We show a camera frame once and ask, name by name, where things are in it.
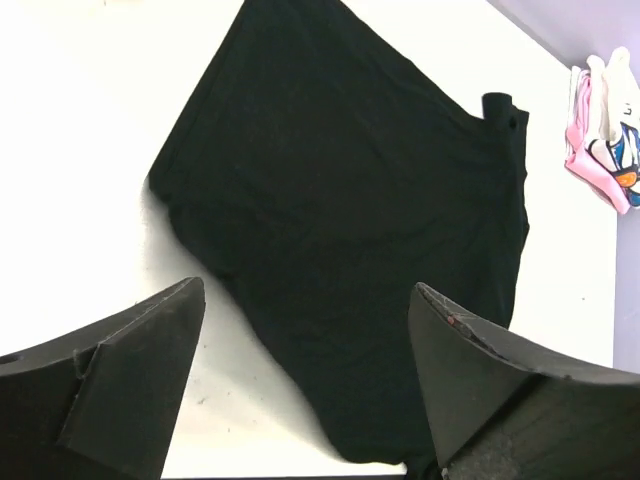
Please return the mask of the white daisy print t shirt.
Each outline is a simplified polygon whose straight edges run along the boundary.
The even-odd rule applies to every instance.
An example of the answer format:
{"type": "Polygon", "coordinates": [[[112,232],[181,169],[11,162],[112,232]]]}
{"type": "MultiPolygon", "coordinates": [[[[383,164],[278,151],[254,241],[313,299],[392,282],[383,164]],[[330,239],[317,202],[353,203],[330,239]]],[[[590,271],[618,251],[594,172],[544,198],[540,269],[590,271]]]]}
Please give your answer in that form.
{"type": "Polygon", "coordinates": [[[606,171],[606,179],[625,201],[616,209],[624,214],[639,207],[639,85],[630,65],[630,52],[615,48],[607,62],[592,55],[591,112],[600,114],[598,132],[587,152],[606,171]]]}

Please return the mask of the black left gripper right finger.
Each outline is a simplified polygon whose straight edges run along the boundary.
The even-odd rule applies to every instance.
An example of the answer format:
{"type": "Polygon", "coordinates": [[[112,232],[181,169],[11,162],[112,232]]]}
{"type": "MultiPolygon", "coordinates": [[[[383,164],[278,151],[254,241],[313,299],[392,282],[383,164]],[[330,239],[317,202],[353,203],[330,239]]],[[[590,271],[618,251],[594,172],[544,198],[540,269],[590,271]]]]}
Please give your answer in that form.
{"type": "Polygon", "coordinates": [[[639,475],[639,377],[558,353],[425,284],[408,323],[446,479],[639,475]]]}

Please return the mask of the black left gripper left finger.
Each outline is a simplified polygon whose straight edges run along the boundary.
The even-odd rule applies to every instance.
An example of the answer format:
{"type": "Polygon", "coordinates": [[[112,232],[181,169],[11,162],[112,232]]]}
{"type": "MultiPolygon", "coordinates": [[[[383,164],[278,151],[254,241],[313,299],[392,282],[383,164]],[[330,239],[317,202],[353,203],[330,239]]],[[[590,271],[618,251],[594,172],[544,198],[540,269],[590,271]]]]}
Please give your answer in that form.
{"type": "Polygon", "coordinates": [[[203,281],[185,278],[2,356],[2,478],[160,478],[204,311],[203,281]]]}

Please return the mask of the black t shirt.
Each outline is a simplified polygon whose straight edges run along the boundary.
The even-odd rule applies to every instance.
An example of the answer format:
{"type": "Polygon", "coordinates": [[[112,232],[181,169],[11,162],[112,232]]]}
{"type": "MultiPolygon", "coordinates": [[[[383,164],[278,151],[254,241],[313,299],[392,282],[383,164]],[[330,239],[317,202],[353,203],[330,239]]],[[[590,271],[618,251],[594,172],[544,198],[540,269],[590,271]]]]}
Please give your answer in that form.
{"type": "Polygon", "coordinates": [[[345,460],[435,476],[410,294],[510,323],[528,120],[491,133],[339,1],[247,1],[152,165],[345,460]]]}

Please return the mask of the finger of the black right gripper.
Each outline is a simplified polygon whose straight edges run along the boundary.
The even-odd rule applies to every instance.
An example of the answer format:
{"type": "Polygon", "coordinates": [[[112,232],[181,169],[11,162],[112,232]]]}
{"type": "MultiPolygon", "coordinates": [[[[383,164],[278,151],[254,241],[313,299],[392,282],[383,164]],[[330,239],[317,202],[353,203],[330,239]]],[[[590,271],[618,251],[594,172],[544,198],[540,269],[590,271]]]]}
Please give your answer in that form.
{"type": "Polygon", "coordinates": [[[491,133],[513,132],[518,129],[518,109],[512,96],[501,92],[488,92],[482,96],[483,120],[491,133]]]}

